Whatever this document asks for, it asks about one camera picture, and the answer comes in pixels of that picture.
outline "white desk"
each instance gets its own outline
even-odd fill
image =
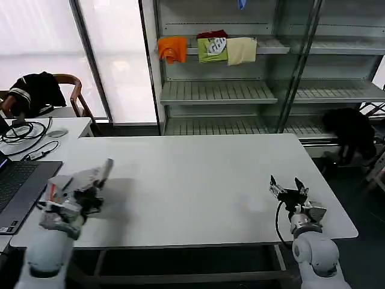
[[[13,119],[6,119],[5,120],[9,125],[12,124]],[[48,124],[48,119],[27,119],[27,121],[33,121],[33,122],[40,122],[47,126]],[[89,117],[74,117],[74,118],[63,118],[63,119],[52,119],[52,125],[51,128],[48,130],[49,131],[54,131],[57,129],[65,128],[68,130],[68,133],[60,138],[50,138],[50,137],[44,137],[36,146],[31,148],[30,150],[19,154],[19,155],[14,155],[11,158],[13,161],[21,160],[28,152],[33,151],[40,146],[43,146],[44,144],[52,141],[52,140],[58,140],[60,142],[60,146],[54,150],[52,153],[47,155],[46,158],[44,158],[45,161],[59,161],[61,160],[63,150],[60,147],[65,147],[68,142],[77,140],[80,137],[84,137],[87,134],[91,133],[90,130],[90,124],[91,124],[91,119]],[[42,131],[42,128],[40,126],[36,126],[36,129],[33,130],[33,135],[36,135]],[[28,146],[31,146],[36,139],[34,140],[23,140],[20,143],[17,144],[6,144],[0,142],[0,151],[3,154],[12,154],[13,152],[19,152],[22,149],[27,148]]]
[[[327,236],[358,235],[291,134],[80,138],[69,150],[61,174],[115,161],[102,214],[88,219],[75,247],[279,242],[270,174],[283,187],[294,188],[296,176],[310,188],[311,199],[328,209],[322,221]],[[279,225],[283,238],[292,240],[287,215],[281,210]],[[31,244],[39,218],[34,210],[11,245]]]

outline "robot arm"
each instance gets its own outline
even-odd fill
[[[270,190],[286,204],[294,236],[292,252],[298,262],[302,289],[351,289],[339,265],[336,243],[322,233],[326,208],[307,200],[308,188],[295,179],[297,190],[284,189],[271,176]]]
[[[111,169],[112,160],[107,160],[101,172],[93,170],[94,175],[87,180],[87,185],[71,192],[61,204],[39,202],[43,209],[39,225],[43,229],[25,252],[16,289],[65,288],[73,243],[79,238],[88,215],[100,211],[103,199],[97,194],[103,189]]]

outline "laptop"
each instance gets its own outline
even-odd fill
[[[0,152],[0,235],[17,232],[48,179],[56,175],[62,164],[60,161],[11,161]]]

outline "laptop screen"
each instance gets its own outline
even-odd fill
[[[7,163],[9,163],[9,159],[0,152],[0,170],[2,170],[7,165]]]
[[[5,134],[8,130],[9,126],[0,114],[0,136]],[[0,152],[0,170],[4,169],[4,167],[9,163],[11,163],[11,160]]]

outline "cable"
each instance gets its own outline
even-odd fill
[[[48,150],[48,151],[42,152],[42,154],[41,154],[39,157],[33,158],[33,161],[37,161],[37,160],[39,160],[39,159],[41,159],[41,158],[44,158],[47,154],[49,154],[50,152],[56,150],[56,148],[57,148],[57,147],[59,146],[59,144],[60,144],[58,140],[52,140],[52,141],[50,141],[49,143],[46,143],[46,144],[40,146],[38,149],[36,149],[36,150],[34,150],[34,151],[32,151],[32,152],[28,152],[28,153],[21,159],[21,161],[28,161],[28,160],[30,160],[30,159],[32,158],[32,154],[33,154],[33,153],[35,153],[35,152],[41,150],[42,148],[45,148],[47,145],[50,145],[51,143],[56,143],[55,147],[53,147],[52,149],[50,149],[50,150]]]
[[[281,201],[278,205],[278,208],[277,208],[277,212],[276,212],[276,231],[277,231],[277,235],[279,237],[279,240],[281,240],[282,244],[287,248],[287,249],[290,249],[290,246],[287,244],[287,242],[285,242],[281,236],[281,233],[279,231],[279,228],[278,228],[278,217],[279,217],[279,211],[282,207],[282,204],[283,202]]]
[[[33,131],[34,125],[41,126],[43,129],[37,135],[29,135]],[[10,125],[9,129],[6,132],[4,132],[3,135],[1,135],[1,141],[2,142],[11,144],[11,143],[16,143],[16,142],[21,141],[21,140],[32,140],[35,138],[37,138],[37,141],[35,141],[35,143],[33,143],[28,148],[22,149],[19,152],[13,152],[12,154],[7,154],[5,156],[11,157],[13,155],[19,155],[19,154],[22,154],[23,152],[26,152],[29,149],[33,148],[35,145],[37,145],[37,143],[40,140],[43,139],[43,137],[46,135],[47,130],[51,127],[51,125],[52,125],[52,116],[49,117],[47,127],[45,127],[44,124],[42,124],[40,122],[23,122],[21,124]],[[24,132],[22,134],[17,134],[17,132],[15,131],[15,128],[21,128],[23,126],[28,127],[28,131]]]

